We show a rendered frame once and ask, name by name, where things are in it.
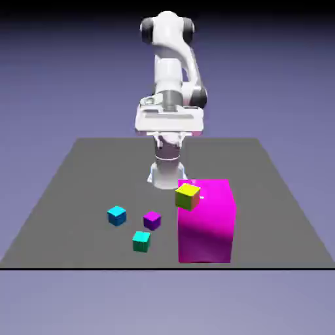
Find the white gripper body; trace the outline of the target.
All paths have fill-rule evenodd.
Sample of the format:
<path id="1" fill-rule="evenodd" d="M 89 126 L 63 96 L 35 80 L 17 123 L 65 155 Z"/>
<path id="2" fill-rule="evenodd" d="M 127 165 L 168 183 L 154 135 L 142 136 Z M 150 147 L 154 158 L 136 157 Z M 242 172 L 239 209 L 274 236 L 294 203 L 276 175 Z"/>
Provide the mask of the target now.
<path id="1" fill-rule="evenodd" d="M 176 106 L 176 111 L 164 111 L 161 105 L 138 105 L 135 130 L 141 134 L 203 132 L 203 109 Z"/>

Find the small yellow cube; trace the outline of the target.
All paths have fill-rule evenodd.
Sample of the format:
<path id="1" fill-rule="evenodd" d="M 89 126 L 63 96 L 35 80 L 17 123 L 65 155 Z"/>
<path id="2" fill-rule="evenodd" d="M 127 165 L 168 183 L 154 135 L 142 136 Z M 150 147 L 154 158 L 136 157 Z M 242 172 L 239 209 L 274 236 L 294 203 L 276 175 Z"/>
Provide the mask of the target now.
<path id="1" fill-rule="evenodd" d="M 175 191 L 175 205 L 188 211 L 193 210 L 199 204 L 200 190 L 196 185 L 183 183 Z"/>

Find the small purple cube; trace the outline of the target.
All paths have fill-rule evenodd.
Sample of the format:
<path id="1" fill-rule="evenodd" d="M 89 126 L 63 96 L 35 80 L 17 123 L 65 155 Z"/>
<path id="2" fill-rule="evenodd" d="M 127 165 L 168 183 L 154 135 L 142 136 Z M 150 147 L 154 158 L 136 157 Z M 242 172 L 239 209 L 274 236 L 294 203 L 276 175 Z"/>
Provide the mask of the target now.
<path id="1" fill-rule="evenodd" d="M 155 231 L 161 225 L 161 214 L 149 211 L 143 216 L 143 226 L 150 231 Z"/>

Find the small blue cube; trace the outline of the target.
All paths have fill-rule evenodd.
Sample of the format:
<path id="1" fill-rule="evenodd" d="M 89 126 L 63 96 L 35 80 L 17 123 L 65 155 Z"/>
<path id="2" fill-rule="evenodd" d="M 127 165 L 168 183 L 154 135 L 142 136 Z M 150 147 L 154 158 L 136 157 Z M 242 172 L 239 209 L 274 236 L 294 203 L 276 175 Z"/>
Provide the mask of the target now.
<path id="1" fill-rule="evenodd" d="M 107 211 L 107 218 L 113 226 L 120 226 L 126 222 L 126 210 L 116 205 Z"/>

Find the small teal cube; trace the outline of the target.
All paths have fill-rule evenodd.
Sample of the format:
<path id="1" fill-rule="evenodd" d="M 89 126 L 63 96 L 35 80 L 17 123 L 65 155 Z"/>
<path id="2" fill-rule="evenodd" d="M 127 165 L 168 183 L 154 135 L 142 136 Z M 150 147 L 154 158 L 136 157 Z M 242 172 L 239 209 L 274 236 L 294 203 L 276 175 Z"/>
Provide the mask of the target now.
<path id="1" fill-rule="evenodd" d="M 150 232 L 136 231 L 132 238 L 133 251 L 147 253 L 150 247 Z"/>

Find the large magenta box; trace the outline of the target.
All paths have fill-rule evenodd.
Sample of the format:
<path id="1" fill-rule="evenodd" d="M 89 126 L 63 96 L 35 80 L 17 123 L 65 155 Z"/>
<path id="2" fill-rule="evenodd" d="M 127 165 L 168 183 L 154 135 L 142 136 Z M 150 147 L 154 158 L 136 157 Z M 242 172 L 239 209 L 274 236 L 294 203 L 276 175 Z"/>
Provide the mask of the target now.
<path id="1" fill-rule="evenodd" d="M 178 180 L 200 188 L 199 204 L 177 209 L 180 263 L 229 263 L 232 257 L 236 203 L 227 179 Z"/>

